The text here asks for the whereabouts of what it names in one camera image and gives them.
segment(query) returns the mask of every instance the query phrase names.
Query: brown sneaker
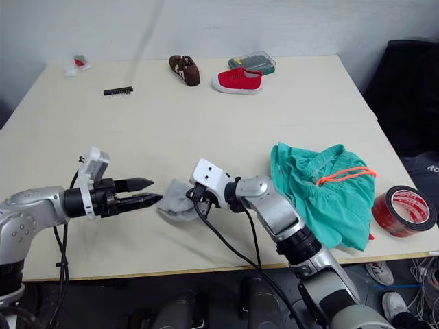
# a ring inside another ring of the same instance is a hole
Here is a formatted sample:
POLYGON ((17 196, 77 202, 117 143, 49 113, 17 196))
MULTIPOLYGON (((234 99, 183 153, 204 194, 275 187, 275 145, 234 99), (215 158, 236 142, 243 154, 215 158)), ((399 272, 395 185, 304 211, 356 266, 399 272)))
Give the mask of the brown sneaker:
POLYGON ((171 70, 177 73, 188 86, 200 84, 200 72, 195 62, 189 56, 174 55, 169 58, 171 70))

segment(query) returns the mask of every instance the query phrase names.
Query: red shoe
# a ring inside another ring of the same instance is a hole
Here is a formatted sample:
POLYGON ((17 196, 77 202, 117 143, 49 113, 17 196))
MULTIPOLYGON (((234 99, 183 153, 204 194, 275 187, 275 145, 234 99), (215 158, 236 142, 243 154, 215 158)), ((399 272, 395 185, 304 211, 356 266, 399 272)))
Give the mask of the red shoe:
POLYGON ((212 85, 222 93, 254 95, 262 90, 262 72, 238 67, 218 73, 212 78, 212 85))

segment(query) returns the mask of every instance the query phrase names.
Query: orange drawstring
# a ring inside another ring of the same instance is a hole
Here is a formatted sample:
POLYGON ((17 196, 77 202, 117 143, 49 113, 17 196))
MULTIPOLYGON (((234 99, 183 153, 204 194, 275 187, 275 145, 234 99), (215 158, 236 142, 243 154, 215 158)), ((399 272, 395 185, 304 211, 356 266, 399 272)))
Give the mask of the orange drawstring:
POLYGON ((333 173, 332 175, 329 175, 329 176, 322 177, 316 182, 316 185, 320 186, 326 182, 333 182, 333 183, 342 182, 344 180, 348 180, 350 178, 355 178, 355 177, 362 176, 362 175, 371 175, 373 177, 376 177, 377 173, 375 171, 373 171, 372 169, 369 169, 368 167, 353 167, 353 168, 340 170, 337 173, 333 173), (342 175, 343 173, 348 173, 349 171, 356 171, 356 170, 364 170, 364 171, 362 171, 360 173, 353 173, 351 175, 346 175, 346 176, 341 177, 341 178, 335 178, 339 175, 342 175))

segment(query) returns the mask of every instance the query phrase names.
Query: red tape roll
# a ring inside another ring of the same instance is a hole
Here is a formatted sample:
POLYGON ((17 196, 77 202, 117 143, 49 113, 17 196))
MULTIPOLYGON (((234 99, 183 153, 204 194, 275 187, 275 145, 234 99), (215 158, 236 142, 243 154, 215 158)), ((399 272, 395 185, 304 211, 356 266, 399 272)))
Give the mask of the red tape roll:
POLYGON ((429 230, 437 217, 428 198, 408 186, 394 186, 376 198, 372 214, 384 230, 399 237, 429 230))

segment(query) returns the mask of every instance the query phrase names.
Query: shoelace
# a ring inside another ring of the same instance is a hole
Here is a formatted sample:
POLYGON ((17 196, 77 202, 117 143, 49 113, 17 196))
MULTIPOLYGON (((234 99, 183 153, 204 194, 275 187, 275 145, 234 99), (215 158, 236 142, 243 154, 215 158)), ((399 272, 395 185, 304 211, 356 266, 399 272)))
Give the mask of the shoelace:
POLYGON ((239 73, 239 74, 231 75, 230 78, 231 79, 237 79, 238 77, 242 77, 242 76, 243 76, 243 74, 239 73))
POLYGON ((326 182, 338 183, 338 182, 342 182, 344 180, 349 180, 351 178, 356 178, 356 177, 359 177, 362 175, 371 175, 373 177, 376 177, 377 173, 375 171, 373 171, 372 169, 369 169, 368 167, 353 167, 353 168, 340 170, 337 173, 333 173, 332 175, 329 175, 329 176, 324 176, 316 182, 316 185, 321 186, 326 182), (362 171, 360 171, 359 173, 353 173, 350 175, 346 175, 346 176, 341 177, 341 178, 336 178, 337 176, 340 176, 344 173, 348 173, 350 171, 358 171, 358 170, 362 170, 362 171))
POLYGON ((384 268, 378 263, 372 263, 371 267, 374 273, 384 273, 384 268))
POLYGON ((189 59, 186 56, 180 57, 180 62, 178 63, 178 69, 183 71, 185 69, 185 66, 190 66, 191 63, 189 59))

